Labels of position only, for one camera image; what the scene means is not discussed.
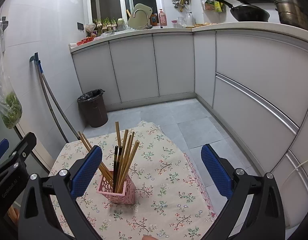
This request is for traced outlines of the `person's hand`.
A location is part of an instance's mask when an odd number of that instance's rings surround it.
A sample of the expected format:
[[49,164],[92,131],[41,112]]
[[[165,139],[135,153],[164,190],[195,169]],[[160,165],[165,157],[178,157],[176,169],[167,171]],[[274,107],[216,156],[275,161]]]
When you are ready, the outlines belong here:
[[142,240],[157,240],[155,237],[149,236],[149,235],[144,235],[142,237]]

